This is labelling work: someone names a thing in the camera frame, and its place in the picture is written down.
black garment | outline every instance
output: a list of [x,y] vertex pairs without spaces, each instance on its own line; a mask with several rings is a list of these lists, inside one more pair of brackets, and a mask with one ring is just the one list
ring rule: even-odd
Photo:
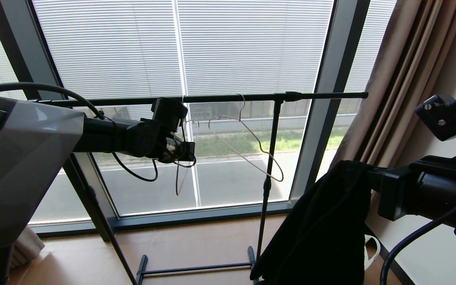
[[340,161],[297,201],[251,271],[262,285],[363,284],[372,166]]

white wall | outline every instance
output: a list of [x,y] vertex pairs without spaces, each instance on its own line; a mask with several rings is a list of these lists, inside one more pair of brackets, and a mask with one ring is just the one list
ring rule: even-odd
[[[434,93],[456,98],[456,38],[434,87]],[[425,155],[456,155],[456,138],[441,142],[420,122],[398,165],[408,164]],[[395,222],[387,221],[377,215],[377,205],[372,207],[367,219],[367,225],[388,250],[427,222],[429,219],[414,215]],[[434,229],[405,248],[396,261],[417,285],[456,284],[456,236],[453,229],[444,225]]]

wooden floor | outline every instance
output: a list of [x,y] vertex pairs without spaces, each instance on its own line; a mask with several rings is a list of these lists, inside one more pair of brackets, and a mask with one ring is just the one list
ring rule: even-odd
[[[284,216],[268,217],[267,245]],[[257,246],[259,219],[211,222],[117,234],[125,258],[136,273],[142,254],[147,270],[248,261],[247,247]],[[98,235],[46,239],[40,256],[10,272],[9,285],[130,284],[110,245]],[[366,271],[365,284],[377,285],[381,258]],[[248,269],[147,277],[145,285],[251,285]],[[399,285],[393,273],[389,285]]]

curtain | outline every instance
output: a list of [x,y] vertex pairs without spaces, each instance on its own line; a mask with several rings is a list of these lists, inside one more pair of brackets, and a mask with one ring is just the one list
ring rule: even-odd
[[414,108],[432,87],[456,33],[456,1],[398,0],[367,84],[369,97],[331,166],[357,160],[393,167],[418,117]]
[[26,226],[13,246],[10,267],[14,268],[35,259],[44,247],[38,235]]

green lawn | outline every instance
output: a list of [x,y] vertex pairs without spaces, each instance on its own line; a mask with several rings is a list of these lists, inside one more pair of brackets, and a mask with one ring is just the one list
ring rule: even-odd
[[[348,127],[334,127],[328,139],[327,149],[338,148],[342,137],[348,130]],[[270,145],[270,132],[257,133],[261,140],[261,146],[268,151]],[[249,132],[240,132],[236,134],[222,135],[222,138],[243,154],[260,153],[258,142]],[[205,156],[221,156],[235,154],[226,144],[214,135],[199,135],[196,139],[195,155],[196,157]],[[277,141],[275,143],[275,151],[294,151],[300,148],[302,143],[302,131],[279,131],[277,132]],[[98,163],[115,162],[112,154],[96,153]]]

